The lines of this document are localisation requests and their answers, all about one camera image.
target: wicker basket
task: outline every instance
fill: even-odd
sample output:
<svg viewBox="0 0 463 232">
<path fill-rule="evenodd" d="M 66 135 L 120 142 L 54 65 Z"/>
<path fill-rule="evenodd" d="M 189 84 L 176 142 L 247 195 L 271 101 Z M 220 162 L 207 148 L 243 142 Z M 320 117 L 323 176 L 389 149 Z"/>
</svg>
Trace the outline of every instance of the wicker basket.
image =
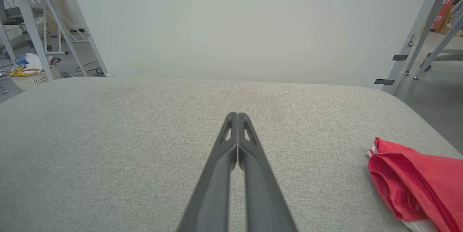
<svg viewBox="0 0 463 232">
<path fill-rule="evenodd" d="M 30 88 L 36 87 L 37 85 L 41 85 L 45 82 L 48 82 L 48 78 L 45 75 L 43 69 L 36 74 L 33 75 L 11 75 L 13 72 L 23 67 L 24 65 L 17 65 L 11 69 L 11 72 L 8 72 L 7 76 L 10 77 L 11 80 L 23 91 L 28 90 Z M 54 79 L 60 79 L 61 74 L 59 73 L 56 67 L 51 67 L 51 73 L 53 74 Z"/>
</svg>

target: red towel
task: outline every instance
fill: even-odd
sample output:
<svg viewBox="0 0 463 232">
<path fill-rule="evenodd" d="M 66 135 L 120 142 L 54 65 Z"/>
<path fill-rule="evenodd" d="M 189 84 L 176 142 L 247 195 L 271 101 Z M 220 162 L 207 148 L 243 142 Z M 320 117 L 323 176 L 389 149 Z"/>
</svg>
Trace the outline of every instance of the red towel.
<svg viewBox="0 0 463 232">
<path fill-rule="evenodd" d="M 440 232 L 463 232 L 462 160 L 421 154 L 380 138 L 375 147 L 368 168 L 397 219 L 429 218 Z"/>
</svg>

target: yellow item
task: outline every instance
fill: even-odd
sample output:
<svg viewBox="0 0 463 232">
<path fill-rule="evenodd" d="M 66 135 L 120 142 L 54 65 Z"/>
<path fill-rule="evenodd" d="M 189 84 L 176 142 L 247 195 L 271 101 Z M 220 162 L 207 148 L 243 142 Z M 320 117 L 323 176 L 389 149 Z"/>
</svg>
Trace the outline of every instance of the yellow item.
<svg viewBox="0 0 463 232">
<path fill-rule="evenodd" d="M 24 67 L 20 67 L 18 69 L 16 69 L 14 72 L 13 72 L 13 75 L 31 75 L 31 74 L 34 74 L 35 72 L 23 72 L 23 69 Z"/>
</svg>

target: white wall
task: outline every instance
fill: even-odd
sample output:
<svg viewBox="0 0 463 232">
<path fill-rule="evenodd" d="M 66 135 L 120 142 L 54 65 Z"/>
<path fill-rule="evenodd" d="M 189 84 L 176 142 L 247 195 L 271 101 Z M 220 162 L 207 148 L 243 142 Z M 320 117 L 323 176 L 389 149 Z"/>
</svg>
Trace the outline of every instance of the white wall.
<svg viewBox="0 0 463 232">
<path fill-rule="evenodd" d="M 79 16 L 77 15 L 76 7 L 71 5 L 70 0 L 63 0 L 64 8 L 66 9 L 67 16 L 66 18 L 78 29 L 82 27 L 82 23 L 79 20 Z"/>
<path fill-rule="evenodd" d="M 78 0 L 109 73 L 374 85 L 423 0 Z"/>
</svg>

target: gray fabric surface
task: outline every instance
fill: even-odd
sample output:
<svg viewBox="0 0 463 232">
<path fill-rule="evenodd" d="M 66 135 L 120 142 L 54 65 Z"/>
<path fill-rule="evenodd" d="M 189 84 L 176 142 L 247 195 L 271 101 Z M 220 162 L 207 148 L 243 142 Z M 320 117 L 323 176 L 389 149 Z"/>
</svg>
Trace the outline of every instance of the gray fabric surface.
<svg viewBox="0 0 463 232">
<path fill-rule="evenodd" d="M 369 176 L 374 138 L 462 158 L 387 93 L 80 77 L 0 105 L 0 231 L 174 231 L 230 111 L 246 112 L 300 231 L 408 231 Z M 243 173 L 230 231 L 245 231 Z"/>
</svg>

